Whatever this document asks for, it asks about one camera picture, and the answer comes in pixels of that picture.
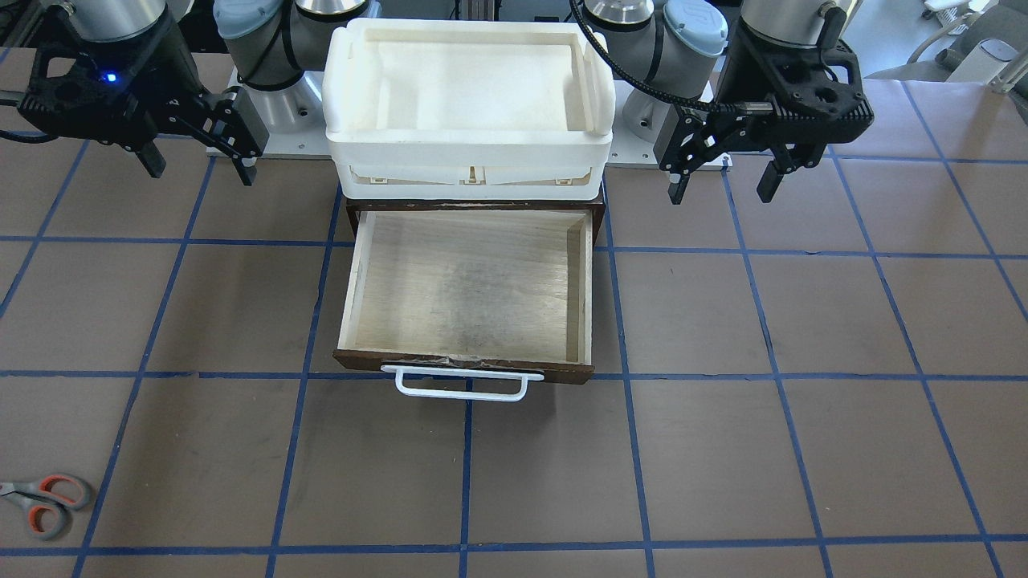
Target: scissors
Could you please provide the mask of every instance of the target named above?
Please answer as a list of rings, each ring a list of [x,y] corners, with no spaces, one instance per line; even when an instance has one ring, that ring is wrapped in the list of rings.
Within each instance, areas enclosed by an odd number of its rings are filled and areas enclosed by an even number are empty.
[[[53,487],[62,482],[74,486],[78,497],[54,492]],[[89,503],[93,491],[81,478],[68,474],[50,474],[36,481],[0,482],[0,498],[13,502],[25,511],[30,534],[40,540],[49,540],[61,534],[68,525],[68,510],[79,510]],[[48,529],[43,523],[43,516],[47,512],[57,516],[57,521]]]

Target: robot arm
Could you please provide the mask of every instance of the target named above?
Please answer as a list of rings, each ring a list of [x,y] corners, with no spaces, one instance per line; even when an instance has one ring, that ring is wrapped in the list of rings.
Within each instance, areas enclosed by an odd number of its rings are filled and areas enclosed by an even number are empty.
[[[166,166],[156,136],[186,135],[220,150],[252,184],[245,160],[263,153],[267,131],[245,92],[204,87],[164,0],[62,2],[47,9],[38,38],[28,89],[0,104],[51,137],[117,144],[152,177]],[[50,74],[57,59],[73,61],[67,73]]]
[[[652,62],[660,62],[656,53],[654,61],[638,63],[629,56],[625,66],[616,62],[618,47],[631,45],[625,40],[628,35],[660,26],[647,25],[661,16],[652,0],[584,4],[585,16],[575,0],[572,12],[600,56],[636,91],[671,105],[656,136],[654,154],[659,167],[670,173],[668,194],[675,205],[682,202],[690,175],[705,162],[725,152],[770,149],[774,158],[757,186],[761,200],[769,203],[786,175],[816,167],[829,144],[855,140],[874,120],[856,56],[840,39],[852,0],[746,0],[728,43],[713,103],[696,99],[713,66],[710,58],[678,59],[678,64],[665,65],[676,73],[671,75],[654,74]],[[665,11],[672,4],[698,14],[703,3],[667,0]],[[674,23],[670,14],[663,20]],[[587,24],[603,31],[611,55]],[[704,55],[698,42],[687,43],[700,57],[713,53],[707,49]],[[636,70],[648,70],[645,79],[632,74],[633,61]]]

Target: floor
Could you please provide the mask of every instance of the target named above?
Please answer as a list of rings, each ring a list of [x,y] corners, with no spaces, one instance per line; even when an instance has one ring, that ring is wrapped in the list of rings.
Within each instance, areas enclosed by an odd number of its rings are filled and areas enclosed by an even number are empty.
[[[0,505],[0,576],[1028,576],[1028,129],[866,92],[771,205],[764,156],[610,170],[595,378],[515,404],[332,360],[331,164],[0,144],[0,476],[99,491],[45,543]]]

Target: wooden drawer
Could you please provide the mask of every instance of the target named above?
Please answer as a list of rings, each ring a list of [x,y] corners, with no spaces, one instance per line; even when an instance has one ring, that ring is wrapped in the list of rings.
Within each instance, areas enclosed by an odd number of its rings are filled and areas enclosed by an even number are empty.
[[[335,358],[585,383],[592,247],[589,209],[362,211]]]

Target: drawer front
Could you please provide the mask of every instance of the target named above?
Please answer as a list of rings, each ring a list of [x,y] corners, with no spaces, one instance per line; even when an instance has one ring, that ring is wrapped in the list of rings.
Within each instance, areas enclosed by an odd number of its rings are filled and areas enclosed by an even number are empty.
[[[592,244],[587,209],[362,212],[335,357],[584,383]]]

